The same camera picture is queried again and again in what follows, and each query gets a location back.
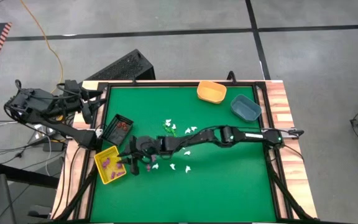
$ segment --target orange bowl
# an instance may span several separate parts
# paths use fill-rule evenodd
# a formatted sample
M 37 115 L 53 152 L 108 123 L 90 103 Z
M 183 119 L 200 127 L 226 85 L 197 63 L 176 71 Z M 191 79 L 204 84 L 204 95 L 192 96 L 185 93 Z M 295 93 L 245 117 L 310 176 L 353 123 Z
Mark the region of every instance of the orange bowl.
M 198 98 L 216 104 L 223 101 L 226 91 L 226 86 L 211 81 L 201 81 L 197 87 Z

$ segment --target black metal frame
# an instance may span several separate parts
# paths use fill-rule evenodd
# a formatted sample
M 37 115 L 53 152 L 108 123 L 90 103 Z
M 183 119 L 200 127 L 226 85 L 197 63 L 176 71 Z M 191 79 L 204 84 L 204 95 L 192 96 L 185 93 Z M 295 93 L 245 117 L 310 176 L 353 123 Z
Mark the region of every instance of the black metal frame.
M 98 90 L 103 90 L 103 88 L 107 86 L 107 85 L 101 85 L 101 84 L 102 83 L 99 83 Z M 91 124 L 90 128 L 98 128 L 98 127 L 96 127 L 97 117 L 98 117 L 98 110 L 96 110 L 94 115 L 93 115 L 93 121 L 92 121 L 92 124 Z M 83 161 L 83 166 L 82 166 L 82 169 L 81 169 L 81 177 L 80 177 L 79 188 L 84 184 L 84 181 L 86 179 L 88 166 L 89 166 L 90 155 L 91 155 L 91 151 L 86 150 L 85 151 L 85 156 L 84 156 L 84 161 Z M 77 204 L 75 209 L 74 209 L 74 214 L 73 214 L 74 219 L 78 219 L 78 217 L 80 215 L 80 208 L 81 208 L 81 203 Z
M 6 179 L 30 185 L 57 189 L 59 178 L 50 177 L 36 172 L 26 171 L 0 164 L 0 174 L 5 174 Z
M 265 102 L 265 108 L 266 108 L 266 115 L 268 118 L 268 123 L 270 128 L 274 127 L 273 124 L 273 117 L 272 117 L 272 112 L 270 110 L 270 104 L 269 104 L 269 99 L 267 97 L 267 88 L 266 88 L 266 84 L 265 82 L 237 82 L 234 74 L 232 74 L 232 72 L 229 73 L 229 76 L 227 77 L 228 80 L 232 80 L 231 82 L 218 82 L 219 84 L 222 84 L 224 86 L 249 86 L 252 87 L 252 91 L 254 93 L 254 100 L 255 102 L 259 105 L 259 95 L 257 92 L 257 89 L 260 88 L 262 90 L 262 94 L 263 94 L 263 98 L 264 98 L 264 102 Z M 101 90 L 103 88 L 107 87 L 107 92 L 106 92 L 106 99 L 110 98 L 110 92 L 111 89 L 113 87 L 150 87 L 150 86 L 192 86 L 192 87 L 196 87 L 198 86 L 199 82 L 136 82 L 135 80 L 133 80 L 132 82 L 127 82 L 127 83 L 106 83 L 106 82 L 100 82 L 98 85 L 98 89 Z M 105 119 L 106 119 L 106 113 L 107 113 L 107 109 L 109 107 L 109 100 L 107 100 L 104 108 L 103 108 L 103 113 L 102 113 L 102 121 L 101 121 L 101 125 L 103 126 L 105 124 Z M 95 114 L 94 116 L 94 123 L 93 126 L 96 122 L 96 117 L 97 114 Z M 264 122 L 263 122 L 263 118 L 262 116 L 259 116 L 258 118 L 258 122 L 259 122 L 259 126 L 261 128 L 264 128 Z M 269 148 L 263 146 L 264 149 L 264 154 L 267 156 L 267 159 L 270 160 L 270 154 L 269 154 Z M 101 151 L 101 147 L 98 148 L 96 150 L 96 152 L 100 152 Z M 86 163 L 86 165 L 83 166 L 83 171 L 82 171 L 82 175 L 81 175 L 81 179 L 80 182 L 82 183 L 86 177 L 86 175 L 84 175 L 84 172 L 86 173 L 86 170 L 88 169 L 88 161 L 89 161 L 89 156 L 90 153 L 86 153 L 85 154 L 85 158 L 84 158 L 84 162 Z M 284 171 L 283 171 L 283 166 L 282 166 L 282 160 L 280 157 L 280 152 L 277 150 L 275 151 L 275 157 L 277 158 L 275 160 L 276 165 L 278 167 L 278 174 L 280 179 L 283 181 L 283 183 L 285 183 L 285 176 L 284 176 Z M 281 213 L 280 213 L 280 207 L 278 204 L 278 196 L 277 196 L 277 191 L 275 188 L 275 184 L 273 182 L 273 180 L 269 177 L 269 182 L 270 182 L 270 191 L 272 194 L 272 202 L 273 202 L 273 207 L 274 207 L 274 212 L 275 212 L 275 218 L 276 220 L 281 220 Z M 88 201 L 87 201 L 87 208 L 86 208 L 86 214 L 85 214 L 85 218 L 90 218 L 90 214 L 92 211 L 92 207 L 93 207 L 93 199 L 94 199 L 94 188 L 96 186 L 96 181 L 92 182 L 89 188 L 89 196 L 88 196 Z M 286 212 L 287 212 L 287 217 L 290 217 L 290 215 L 292 214 L 292 210 L 288 204 L 286 204 Z

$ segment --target gray floor tile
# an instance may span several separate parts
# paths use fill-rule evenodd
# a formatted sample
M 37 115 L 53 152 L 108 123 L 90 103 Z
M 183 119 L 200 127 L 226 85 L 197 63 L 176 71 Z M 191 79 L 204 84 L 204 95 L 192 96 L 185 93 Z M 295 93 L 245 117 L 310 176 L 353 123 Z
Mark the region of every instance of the gray floor tile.
M 47 35 L 250 27 L 242 0 L 25 1 Z M 0 3 L 10 37 L 41 35 L 19 1 Z
M 62 169 L 62 162 L 55 161 L 51 162 L 49 167 L 50 175 L 54 175 L 55 177 L 59 177 L 59 173 Z M 47 174 L 45 169 L 42 167 L 36 172 L 40 174 Z M 17 200 L 13 203 L 14 214 L 16 217 L 17 223 L 39 223 L 46 222 L 41 218 L 34 218 L 27 216 L 27 213 L 30 211 L 32 205 L 41 205 L 44 207 L 52 208 L 53 202 L 55 201 L 56 189 L 50 189 L 46 187 L 38 187 L 38 186 L 30 186 L 24 192 L 23 190 L 27 187 L 27 184 L 13 182 L 9 184 L 9 191 L 11 193 L 11 198 Z
M 253 0 L 258 27 L 358 25 L 358 1 Z
M 261 34 L 272 79 L 284 80 L 317 213 L 358 223 L 358 30 Z
M 63 62 L 65 79 L 82 81 L 134 49 L 154 65 L 156 77 L 263 79 L 252 34 L 204 34 L 163 37 L 53 40 Z M 44 41 L 6 42 L 0 54 L 0 119 L 3 104 L 16 94 L 15 79 L 24 88 L 52 90 L 59 80 L 56 58 Z
M 12 149 L 15 147 L 21 147 L 27 144 L 27 141 L 31 138 L 33 134 L 33 130 L 21 125 L 21 124 L 7 124 L 5 126 L 0 127 L 0 149 Z M 28 148 L 24 151 L 22 158 L 16 158 L 11 162 L 6 163 L 5 165 L 15 167 L 15 168 L 23 168 L 30 166 L 32 164 L 36 164 L 38 162 L 42 162 L 48 159 L 49 152 L 44 152 L 42 150 L 42 146 L 36 148 Z M 9 152 L 6 154 L 0 154 L 0 163 L 8 161 L 12 159 L 18 152 Z M 52 152 L 51 157 L 56 156 L 59 152 Z M 27 170 L 37 170 L 39 167 L 44 167 L 45 163 L 41 163 L 40 165 L 33 166 L 28 168 Z

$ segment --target blue bowl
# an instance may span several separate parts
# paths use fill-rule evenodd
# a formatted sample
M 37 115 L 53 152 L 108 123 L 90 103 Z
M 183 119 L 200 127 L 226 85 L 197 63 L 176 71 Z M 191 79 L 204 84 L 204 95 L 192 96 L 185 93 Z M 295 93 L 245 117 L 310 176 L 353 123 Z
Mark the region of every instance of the blue bowl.
M 262 113 L 260 106 L 244 95 L 238 95 L 231 101 L 231 111 L 244 121 L 255 121 Z

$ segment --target orange cable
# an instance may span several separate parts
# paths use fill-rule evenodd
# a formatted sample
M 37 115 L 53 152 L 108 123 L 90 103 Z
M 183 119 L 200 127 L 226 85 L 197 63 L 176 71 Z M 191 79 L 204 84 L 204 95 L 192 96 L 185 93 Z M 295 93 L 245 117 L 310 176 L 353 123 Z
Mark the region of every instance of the orange cable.
M 23 0 L 20 0 L 20 2 L 22 3 L 22 5 L 24 6 L 24 8 L 27 10 L 27 12 L 30 14 L 30 16 L 34 19 L 35 23 L 37 23 L 37 26 L 40 28 L 42 35 L 44 36 L 44 39 L 47 43 L 48 49 L 56 56 L 57 60 L 59 61 L 59 65 L 60 65 L 60 81 L 59 83 L 61 83 L 63 81 L 63 65 L 62 62 L 60 61 L 59 56 L 56 54 L 56 52 L 54 50 L 52 50 L 49 46 L 49 42 L 47 39 L 47 36 L 45 35 L 44 30 L 41 28 L 41 25 L 39 24 L 38 20 L 35 18 L 35 16 L 30 12 L 30 9 L 24 4 Z M 57 87 L 55 87 L 50 93 L 53 93 L 55 90 L 57 89 Z

